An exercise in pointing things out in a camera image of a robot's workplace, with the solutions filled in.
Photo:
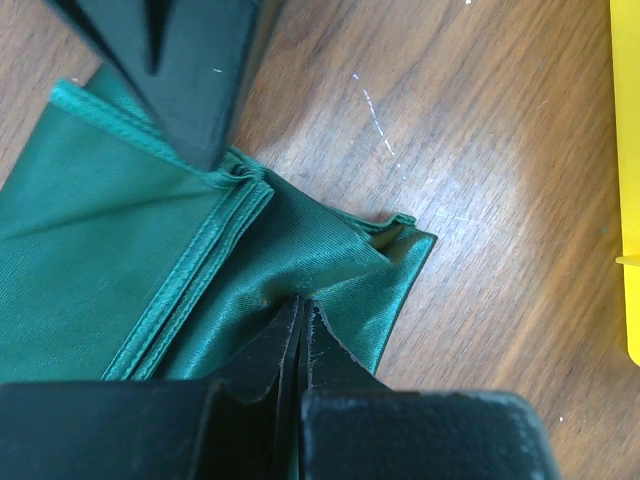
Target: green satin fabric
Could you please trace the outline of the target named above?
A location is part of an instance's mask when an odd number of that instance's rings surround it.
[[[293,293],[374,371],[434,241],[233,148],[191,169],[102,68],[54,88],[0,192],[0,381],[201,377]]]

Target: yellow object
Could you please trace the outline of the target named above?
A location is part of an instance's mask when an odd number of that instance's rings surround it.
[[[627,339],[640,365],[640,1],[611,0]]]

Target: green fabric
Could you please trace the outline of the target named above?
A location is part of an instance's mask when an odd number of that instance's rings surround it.
[[[293,293],[373,371],[434,241],[235,149],[189,168],[102,68],[54,88],[0,192],[0,381],[197,378]]]

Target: wood grain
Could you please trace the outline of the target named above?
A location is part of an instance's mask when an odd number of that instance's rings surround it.
[[[520,393],[568,479],[640,478],[610,43],[607,0],[289,0],[236,139],[439,235],[380,376]],[[97,63],[38,2],[0,0],[0,47],[4,178],[53,80]]]

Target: black tool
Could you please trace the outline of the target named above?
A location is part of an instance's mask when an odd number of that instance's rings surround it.
[[[284,0],[46,0],[196,168],[227,148]]]
[[[0,387],[5,480],[559,478],[507,393],[393,392],[290,299],[211,376]]]

